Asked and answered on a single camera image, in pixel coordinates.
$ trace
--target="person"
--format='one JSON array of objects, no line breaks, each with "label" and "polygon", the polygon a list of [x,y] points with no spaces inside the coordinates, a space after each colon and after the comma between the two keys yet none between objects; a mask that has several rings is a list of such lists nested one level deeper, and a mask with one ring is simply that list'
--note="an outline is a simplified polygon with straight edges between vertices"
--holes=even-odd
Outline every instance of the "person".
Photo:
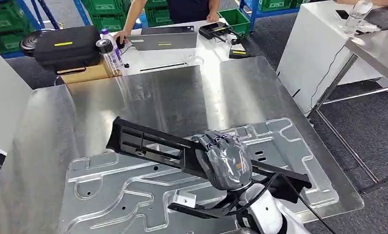
[{"label": "person", "polygon": [[[357,2],[358,0],[337,0],[337,3],[339,4],[355,5]],[[372,0],[371,2],[376,6],[388,6],[388,0]]]},{"label": "person", "polygon": [[[123,29],[116,33],[114,38],[120,37],[121,44],[135,24],[136,19],[145,7],[147,0],[133,0]],[[185,23],[200,20],[217,22],[220,17],[217,14],[219,0],[167,0],[169,16],[174,23]]]}]

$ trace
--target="water bottle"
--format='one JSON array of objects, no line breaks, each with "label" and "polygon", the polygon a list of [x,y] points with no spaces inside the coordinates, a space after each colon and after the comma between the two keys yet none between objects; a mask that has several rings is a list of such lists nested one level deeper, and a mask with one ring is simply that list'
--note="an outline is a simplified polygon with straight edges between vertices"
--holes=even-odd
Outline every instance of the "water bottle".
[{"label": "water bottle", "polygon": [[103,57],[103,65],[109,77],[119,77],[122,75],[121,64],[116,52],[113,50],[112,42],[108,39],[101,39],[96,42],[100,54]]},{"label": "water bottle", "polygon": [[108,39],[112,45],[113,45],[113,51],[115,51],[115,53],[118,55],[118,58],[119,58],[119,63],[121,65],[123,65],[122,63],[122,59],[121,59],[121,51],[120,49],[118,48],[118,45],[116,44],[116,41],[113,39],[113,36],[109,34],[109,31],[105,28],[103,28],[101,30],[101,33],[102,33],[102,39]]},{"label": "water bottle", "polygon": [[366,17],[369,11],[372,9],[372,2],[368,0],[360,0],[353,6],[349,13],[349,18],[346,20],[346,24],[343,27],[343,32],[346,34],[353,34],[359,27],[361,21]]}]

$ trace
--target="laptop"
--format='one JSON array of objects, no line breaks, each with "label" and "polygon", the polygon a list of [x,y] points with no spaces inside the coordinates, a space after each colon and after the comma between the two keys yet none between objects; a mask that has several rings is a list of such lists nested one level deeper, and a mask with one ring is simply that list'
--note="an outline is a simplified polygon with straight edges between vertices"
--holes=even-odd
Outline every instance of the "laptop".
[{"label": "laptop", "polygon": [[371,10],[365,19],[381,30],[388,30],[388,6]]},{"label": "laptop", "polygon": [[152,28],[145,30],[141,35],[129,35],[126,38],[139,51],[197,47],[197,32],[194,31],[194,26],[186,26],[184,32],[181,32],[181,29],[167,29],[167,27]]},{"label": "laptop", "polygon": [[172,26],[172,27],[143,28],[141,35],[191,33],[191,32],[194,32],[194,26]]}]

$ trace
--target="green plastic crate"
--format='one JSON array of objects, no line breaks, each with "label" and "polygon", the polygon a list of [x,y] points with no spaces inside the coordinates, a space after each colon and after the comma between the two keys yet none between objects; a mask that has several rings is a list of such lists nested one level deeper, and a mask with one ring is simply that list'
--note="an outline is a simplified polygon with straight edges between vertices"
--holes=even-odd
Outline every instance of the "green plastic crate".
[{"label": "green plastic crate", "polygon": [[173,24],[168,7],[145,8],[145,14],[149,27]]},{"label": "green plastic crate", "polygon": [[291,0],[259,0],[260,11],[275,11],[289,9]]},{"label": "green plastic crate", "polygon": [[93,25],[101,31],[103,28],[109,32],[117,32],[123,29],[126,22],[126,14],[90,15]]},{"label": "green plastic crate", "polygon": [[81,0],[90,15],[127,14],[130,0]]},{"label": "green plastic crate", "polygon": [[167,7],[168,3],[166,0],[148,0],[146,2],[145,8],[152,8],[152,7]]},{"label": "green plastic crate", "polygon": [[248,35],[250,21],[237,8],[219,11],[218,15],[227,21],[227,24],[231,26],[231,29],[234,32],[238,33],[242,37],[246,37]]},{"label": "green plastic crate", "polygon": [[14,1],[0,4],[0,32],[22,30],[29,24],[28,17]]},{"label": "green plastic crate", "polygon": [[20,50],[19,43],[30,32],[33,32],[33,27],[28,27],[25,30],[0,33],[0,54],[15,52]]},{"label": "green plastic crate", "polygon": [[309,1],[310,0],[293,0],[291,2],[291,7],[293,7],[293,8],[300,7],[301,4],[308,3]]}]

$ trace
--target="aluminum plate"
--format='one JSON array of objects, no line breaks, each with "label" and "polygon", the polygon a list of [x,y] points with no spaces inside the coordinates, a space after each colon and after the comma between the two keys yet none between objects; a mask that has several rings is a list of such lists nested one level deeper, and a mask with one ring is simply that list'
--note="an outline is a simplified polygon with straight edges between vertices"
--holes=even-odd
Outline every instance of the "aluminum plate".
[{"label": "aluminum plate", "polygon": [[[288,118],[223,131],[237,134],[255,160],[308,174],[313,185],[302,196],[313,208],[336,203],[339,197],[316,158]],[[148,147],[177,154],[158,144]],[[204,179],[154,162],[114,152],[79,158],[66,174],[59,220],[60,234],[219,234],[236,229],[232,217],[200,219],[167,208],[175,190],[195,194],[197,203],[214,204],[225,192]],[[284,204],[306,212],[302,202]]]}]

